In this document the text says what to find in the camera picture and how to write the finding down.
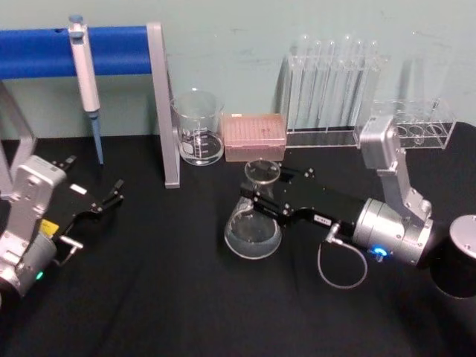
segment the cable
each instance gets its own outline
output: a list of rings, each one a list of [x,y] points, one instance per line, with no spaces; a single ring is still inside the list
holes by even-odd
[[[329,279],[326,278],[326,276],[324,275],[324,273],[322,271],[322,267],[321,267],[321,246],[324,242],[322,242],[319,245],[319,249],[318,249],[318,271],[319,271],[319,275],[322,277],[322,280],[324,280],[327,284],[331,285],[332,287],[334,287],[336,289],[354,289],[357,286],[359,286],[360,284],[362,284],[364,282],[365,278],[367,277],[367,272],[368,272],[367,260],[365,259],[362,252],[359,251],[356,247],[353,247],[353,246],[351,246],[349,244],[346,244],[344,242],[339,243],[339,245],[341,245],[344,248],[350,249],[351,251],[354,251],[362,259],[362,262],[364,264],[364,274],[362,275],[362,277],[360,278],[360,280],[357,283],[354,283],[352,285],[337,285],[337,284],[334,284],[333,282],[331,282]]]

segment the pipette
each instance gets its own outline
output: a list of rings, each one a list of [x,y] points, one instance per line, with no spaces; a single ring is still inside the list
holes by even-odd
[[[89,45],[88,26],[83,24],[83,17],[80,15],[69,16],[69,21],[71,22],[68,28],[69,42],[73,53],[81,100],[83,102],[84,111],[91,119],[97,159],[99,164],[103,165],[103,147],[101,145],[99,127],[100,104],[92,64],[91,47]]]

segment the blue led light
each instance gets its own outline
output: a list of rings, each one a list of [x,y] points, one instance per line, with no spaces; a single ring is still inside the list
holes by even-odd
[[[383,257],[386,257],[388,255],[387,251],[380,247],[375,247],[373,249],[373,253],[382,255]]]

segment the yellow label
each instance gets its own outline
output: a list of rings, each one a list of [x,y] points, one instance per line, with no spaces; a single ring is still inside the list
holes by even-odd
[[[59,226],[57,224],[43,219],[39,229],[47,236],[52,237],[53,234],[57,232],[58,228]]]

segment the black container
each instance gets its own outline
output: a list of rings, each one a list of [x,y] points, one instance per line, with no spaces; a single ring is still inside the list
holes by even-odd
[[[476,295],[476,216],[456,219],[450,238],[431,263],[431,277],[445,293],[470,298]]]

